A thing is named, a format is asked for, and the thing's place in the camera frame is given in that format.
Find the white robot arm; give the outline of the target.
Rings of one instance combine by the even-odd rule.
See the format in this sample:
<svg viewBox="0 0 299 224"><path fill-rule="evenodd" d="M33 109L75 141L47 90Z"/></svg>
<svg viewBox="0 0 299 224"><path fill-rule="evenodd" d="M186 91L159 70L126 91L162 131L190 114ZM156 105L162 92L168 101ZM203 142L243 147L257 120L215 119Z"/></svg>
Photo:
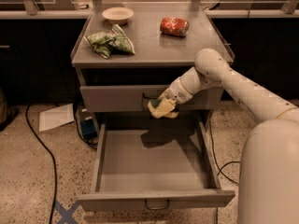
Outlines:
<svg viewBox="0 0 299 224"><path fill-rule="evenodd" d="M148 103L156 119L221 85L257 123L243 146L237 224L299 224L299 107L242 76L214 49L200 50L194 66Z"/></svg>

